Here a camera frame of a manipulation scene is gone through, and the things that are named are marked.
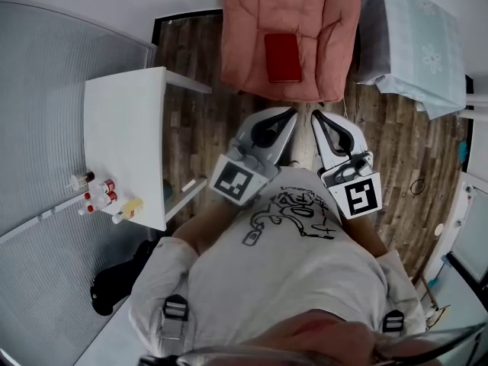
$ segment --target white table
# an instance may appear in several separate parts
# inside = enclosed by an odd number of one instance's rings
[[[85,83],[85,162],[99,180],[111,178],[115,214],[130,199],[144,207],[132,221],[158,230],[207,183],[202,178],[165,202],[162,187],[162,115],[166,83],[210,94],[212,88],[164,67],[110,75]]]

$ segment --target cable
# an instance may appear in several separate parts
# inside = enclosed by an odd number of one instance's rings
[[[413,186],[418,183],[418,182],[422,182],[421,184],[421,188],[420,188],[420,191],[418,191],[417,193],[413,192]],[[411,185],[410,185],[410,192],[412,193],[412,195],[420,195],[423,191],[425,190],[425,180],[423,178],[420,178],[420,179],[417,179],[415,180]]]
[[[345,99],[344,98],[342,98],[342,104],[344,105],[344,116],[345,116],[345,119],[349,119],[349,117],[348,117],[348,111],[345,108]]]

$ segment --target pink cushion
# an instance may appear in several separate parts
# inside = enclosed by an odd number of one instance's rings
[[[223,0],[222,80],[288,101],[338,101],[344,95],[361,0]],[[266,33],[295,33],[302,81],[270,83]]]

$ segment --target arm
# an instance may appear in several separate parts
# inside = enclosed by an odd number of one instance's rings
[[[347,220],[341,215],[342,227],[357,244],[371,253],[377,260],[388,283],[388,301],[391,309],[398,309],[404,315],[403,334],[425,332],[425,317],[405,268],[397,251],[388,252],[387,247],[373,229],[367,216]]]
[[[341,221],[342,228],[349,237],[371,253],[375,258],[379,258],[388,252],[387,247],[374,231],[371,221],[366,216],[347,220],[341,214]]]
[[[137,278],[129,298],[129,319],[144,345],[164,356],[161,325],[165,299],[184,287],[191,266],[236,218],[240,208],[224,200],[183,224],[173,237],[163,237]]]
[[[129,320],[142,343],[156,356],[163,356],[160,346],[162,306],[186,282],[191,266],[198,259],[184,241],[163,237],[152,251],[129,297]]]
[[[219,239],[240,211],[240,207],[224,199],[212,203],[180,226],[173,237],[184,240],[198,255],[202,255]]]

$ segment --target red notebook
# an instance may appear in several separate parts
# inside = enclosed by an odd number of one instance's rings
[[[266,34],[265,47],[270,82],[301,82],[302,69],[295,34]]]

